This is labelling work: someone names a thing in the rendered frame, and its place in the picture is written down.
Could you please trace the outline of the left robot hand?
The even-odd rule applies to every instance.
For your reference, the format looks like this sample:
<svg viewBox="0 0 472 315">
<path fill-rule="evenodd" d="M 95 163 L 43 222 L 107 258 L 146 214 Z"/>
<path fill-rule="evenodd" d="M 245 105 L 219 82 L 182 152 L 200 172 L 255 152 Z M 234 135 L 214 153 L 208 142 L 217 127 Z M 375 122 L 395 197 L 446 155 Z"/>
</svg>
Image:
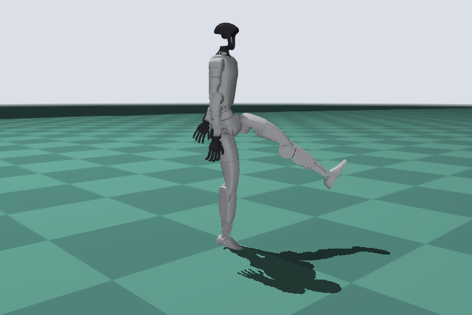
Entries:
<svg viewBox="0 0 472 315">
<path fill-rule="evenodd" d="M 196 138 L 195 138 L 195 141 L 197 141 L 198 136 L 199 136 L 199 134 L 201 133 L 201 135 L 199 136 L 199 139 L 198 139 L 198 143 L 200 143 L 201 137 L 202 137 L 202 135 L 203 135 L 202 144 L 204 143 L 204 138 L 205 138 L 206 134 L 208 135 L 208 140 L 209 140 L 209 138 L 210 138 L 210 136 L 209 136 L 209 122 L 207 122 L 206 120 L 204 120 L 205 117 L 206 117 L 206 115 L 207 115 L 207 114 L 204 115 L 204 118 L 202 119 L 203 122 L 197 127 L 197 130 L 196 130 L 195 133 L 193 134 L 193 139 L 194 139 L 194 138 L 195 138 L 195 135 L 196 135 L 197 132 L 199 131 L 198 134 L 197 134 L 197 136 L 196 136 Z"/>
</svg>

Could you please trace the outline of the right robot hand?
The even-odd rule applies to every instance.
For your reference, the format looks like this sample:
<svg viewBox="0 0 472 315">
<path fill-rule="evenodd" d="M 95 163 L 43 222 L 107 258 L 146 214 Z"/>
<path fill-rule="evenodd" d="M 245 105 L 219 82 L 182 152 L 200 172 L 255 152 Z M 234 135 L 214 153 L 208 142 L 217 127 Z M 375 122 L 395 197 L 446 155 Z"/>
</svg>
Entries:
<svg viewBox="0 0 472 315">
<path fill-rule="evenodd" d="M 222 142 L 219 140 L 219 139 L 221 139 L 221 135 L 220 136 L 213 136 L 213 132 L 214 132 L 213 128 L 211 128 L 210 138 L 212 139 L 212 141 L 209 144 L 208 156 L 205 158 L 206 160 L 208 160 L 210 158 L 211 151 L 212 151 L 211 158 L 209 159 L 210 162 L 211 161 L 215 162 L 215 160 L 218 161 L 221 157 L 221 154 L 222 155 L 224 154 L 224 149 L 223 149 L 223 146 L 222 146 Z M 215 158 L 214 158 L 214 154 L 215 154 Z M 217 158 L 217 156 L 218 156 L 218 158 Z"/>
</svg>

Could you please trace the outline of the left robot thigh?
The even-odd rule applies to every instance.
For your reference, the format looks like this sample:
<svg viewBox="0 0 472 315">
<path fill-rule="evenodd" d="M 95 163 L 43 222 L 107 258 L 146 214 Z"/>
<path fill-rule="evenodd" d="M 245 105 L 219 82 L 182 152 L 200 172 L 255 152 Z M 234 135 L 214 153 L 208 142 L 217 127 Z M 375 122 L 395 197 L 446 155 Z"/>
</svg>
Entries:
<svg viewBox="0 0 472 315">
<path fill-rule="evenodd" d="M 249 113 L 243 113 L 240 116 L 240 121 L 242 123 L 241 133 L 247 134 L 253 128 L 256 135 L 280 144 L 279 154 L 282 158 L 289 159 L 294 155 L 295 150 L 292 142 L 274 124 L 262 117 Z"/>
</svg>

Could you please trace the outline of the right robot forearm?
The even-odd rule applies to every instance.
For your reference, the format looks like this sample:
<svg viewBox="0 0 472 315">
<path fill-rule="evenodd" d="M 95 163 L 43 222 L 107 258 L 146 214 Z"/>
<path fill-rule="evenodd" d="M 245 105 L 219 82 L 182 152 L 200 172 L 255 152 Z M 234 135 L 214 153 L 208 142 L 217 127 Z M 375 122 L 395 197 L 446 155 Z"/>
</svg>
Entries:
<svg viewBox="0 0 472 315">
<path fill-rule="evenodd" d="M 209 111 L 210 111 L 210 128 L 213 128 L 213 136 L 220 136 L 221 135 L 221 111 L 222 107 L 220 107 L 221 103 L 221 95 L 217 92 L 211 95 L 209 101 Z M 210 129 L 211 130 L 211 129 Z"/>
</svg>

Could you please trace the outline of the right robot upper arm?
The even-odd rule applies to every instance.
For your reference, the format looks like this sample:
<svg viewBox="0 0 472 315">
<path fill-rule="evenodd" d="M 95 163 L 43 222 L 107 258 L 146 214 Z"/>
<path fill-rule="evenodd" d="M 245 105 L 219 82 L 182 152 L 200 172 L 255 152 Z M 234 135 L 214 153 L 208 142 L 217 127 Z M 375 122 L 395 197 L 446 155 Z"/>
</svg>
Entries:
<svg viewBox="0 0 472 315">
<path fill-rule="evenodd" d="M 223 58 L 213 58 L 209 61 L 209 100 L 211 95 L 217 92 L 221 95 L 221 103 L 224 101 L 223 95 L 218 91 L 221 86 L 224 67 L 225 63 Z"/>
</svg>

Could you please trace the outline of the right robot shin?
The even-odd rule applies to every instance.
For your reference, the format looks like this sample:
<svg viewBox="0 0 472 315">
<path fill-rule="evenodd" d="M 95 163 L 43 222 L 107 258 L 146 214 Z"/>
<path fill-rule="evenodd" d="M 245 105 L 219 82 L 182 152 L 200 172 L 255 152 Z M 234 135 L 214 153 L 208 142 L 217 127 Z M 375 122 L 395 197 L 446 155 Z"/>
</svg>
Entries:
<svg viewBox="0 0 472 315">
<path fill-rule="evenodd" d="M 232 223 L 235 218 L 237 204 L 237 193 L 233 192 L 230 199 L 226 186 L 221 186 L 218 193 L 218 209 L 222 224 L 222 239 L 227 240 L 227 238 L 231 237 Z"/>
</svg>

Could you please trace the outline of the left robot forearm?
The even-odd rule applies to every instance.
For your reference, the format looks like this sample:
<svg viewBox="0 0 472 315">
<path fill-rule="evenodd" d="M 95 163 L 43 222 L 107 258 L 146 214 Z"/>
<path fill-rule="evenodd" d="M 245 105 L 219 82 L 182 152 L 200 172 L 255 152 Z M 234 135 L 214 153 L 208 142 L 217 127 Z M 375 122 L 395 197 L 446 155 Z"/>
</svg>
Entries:
<svg viewBox="0 0 472 315">
<path fill-rule="evenodd" d="M 210 119 L 210 111 L 209 111 L 209 108 L 207 109 L 206 117 L 205 117 L 204 120 L 206 120 L 207 122 L 210 122 L 210 120 L 211 120 L 211 119 Z"/>
</svg>

